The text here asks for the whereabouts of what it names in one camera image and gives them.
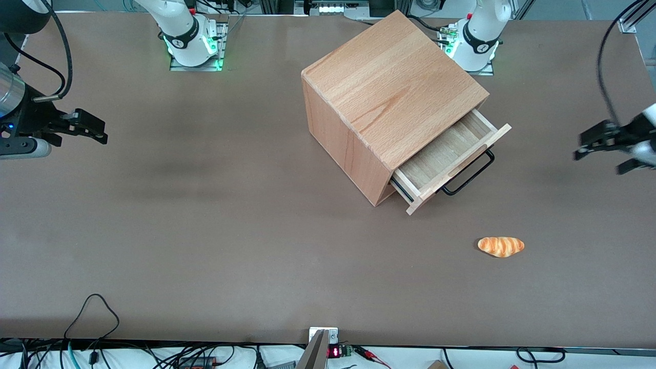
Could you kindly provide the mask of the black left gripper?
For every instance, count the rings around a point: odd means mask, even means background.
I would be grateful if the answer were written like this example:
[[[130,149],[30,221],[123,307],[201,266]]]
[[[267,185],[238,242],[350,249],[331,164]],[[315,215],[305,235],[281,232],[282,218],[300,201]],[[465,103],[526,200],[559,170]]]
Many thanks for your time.
[[[648,147],[655,150],[655,113],[639,113],[628,124],[621,126],[618,119],[603,120],[579,135],[579,147],[573,160],[579,161],[596,152],[629,150]],[[607,141],[613,138],[613,144]]]

